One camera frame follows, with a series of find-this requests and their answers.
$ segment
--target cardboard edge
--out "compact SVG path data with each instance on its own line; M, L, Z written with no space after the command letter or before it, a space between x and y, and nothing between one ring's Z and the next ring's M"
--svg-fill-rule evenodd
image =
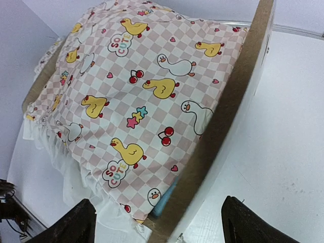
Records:
M62 42L62 44L59 46L59 48L54 52L52 57L49 59L47 64L44 66L44 68L39 73L37 79L31 86L30 90L28 91L23 103L22 103L22 112L25 114L27 107L30 103L33 103L36 101L36 99L41 94L44 86L47 84L48 80L52 77L56 70L56 61L59 57L59 54L61 52L61 49L63 48L65 44L66 39Z
M275 2L276 0L260 0L251 29L215 114L188 161L170 200L159 219L148 218L144 221L144 225L152 230L148 242L166 242L170 236L169 241L175 242L190 224L219 174L227 158L230 141L260 80L268 35L273 24Z

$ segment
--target pink star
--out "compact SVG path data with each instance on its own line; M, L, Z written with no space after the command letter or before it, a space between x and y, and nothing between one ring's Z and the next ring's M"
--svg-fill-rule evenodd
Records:
M126 125L126 127L134 129L135 128L135 125L137 125L137 124L138 124L138 122L136 121L136 117L127 118L127 125Z

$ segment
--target black object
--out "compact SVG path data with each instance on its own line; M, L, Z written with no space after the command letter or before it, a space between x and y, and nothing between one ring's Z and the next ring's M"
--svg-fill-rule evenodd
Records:
M236 197L222 206L225 243L298 243L267 224Z
M57 221L27 243L94 243L96 210L88 199L83 199Z

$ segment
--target blue fabric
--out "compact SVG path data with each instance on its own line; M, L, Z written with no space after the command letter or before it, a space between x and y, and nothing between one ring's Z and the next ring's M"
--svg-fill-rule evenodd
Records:
M176 177L176 179L174 180L173 184L168 188L168 190L164 193L164 195L161 197L160 201L158 201L157 205L154 207L154 209L151 211L151 215L155 218L158 218L164 207L166 206L167 204L167 201L169 200L174 188L176 187L177 185L177 182L178 182L178 178L179 177Z

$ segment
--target blue star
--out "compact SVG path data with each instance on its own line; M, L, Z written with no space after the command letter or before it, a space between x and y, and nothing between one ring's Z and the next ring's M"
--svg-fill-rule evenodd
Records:
M140 112L141 113L141 117L145 117L145 115L147 114L147 111L146 111L146 106L143 106L142 108L137 108L136 109L137 112Z
M62 73L62 76L69 76L69 73L67 72L67 71L64 71L63 73Z

